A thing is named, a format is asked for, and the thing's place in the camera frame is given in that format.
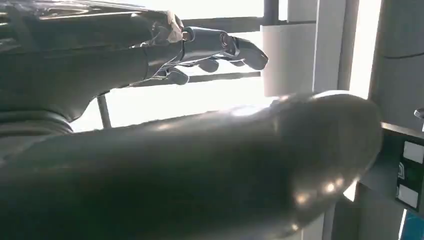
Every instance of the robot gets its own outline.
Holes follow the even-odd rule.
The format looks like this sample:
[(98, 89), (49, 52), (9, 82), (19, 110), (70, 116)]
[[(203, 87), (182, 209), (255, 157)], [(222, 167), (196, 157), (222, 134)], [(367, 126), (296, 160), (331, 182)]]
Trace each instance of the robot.
[(176, 66), (262, 70), (246, 39), (170, 11), (91, 0), (0, 2), (4, 239), (278, 239), (373, 163), (377, 107), (346, 92), (72, 133), (89, 102)]

